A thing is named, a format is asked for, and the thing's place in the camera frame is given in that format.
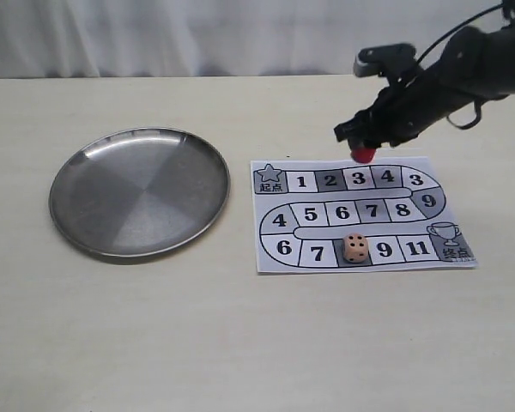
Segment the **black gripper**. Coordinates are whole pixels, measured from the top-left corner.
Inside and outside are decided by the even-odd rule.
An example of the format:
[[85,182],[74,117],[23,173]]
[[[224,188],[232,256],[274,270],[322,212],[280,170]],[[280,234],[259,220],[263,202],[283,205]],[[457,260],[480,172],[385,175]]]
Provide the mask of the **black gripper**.
[[384,143],[396,147],[468,104],[476,116],[466,126],[474,127],[485,103],[515,92],[515,30],[484,33],[464,27],[430,67],[423,69],[415,60],[411,69],[387,80],[368,108],[334,128],[338,142],[361,140],[374,150]]

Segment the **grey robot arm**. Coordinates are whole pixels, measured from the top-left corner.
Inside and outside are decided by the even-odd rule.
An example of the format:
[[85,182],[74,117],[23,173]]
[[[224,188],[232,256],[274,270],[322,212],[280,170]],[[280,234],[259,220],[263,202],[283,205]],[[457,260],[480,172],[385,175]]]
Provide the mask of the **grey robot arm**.
[[449,40],[439,59],[424,69],[410,43],[361,50],[354,61],[358,77],[388,81],[375,101],[337,125],[337,141],[353,155],[387,143],[399,146],[467,105],[476,118],[482,105],[515,94],[515,27],[484,33],[467,26]]

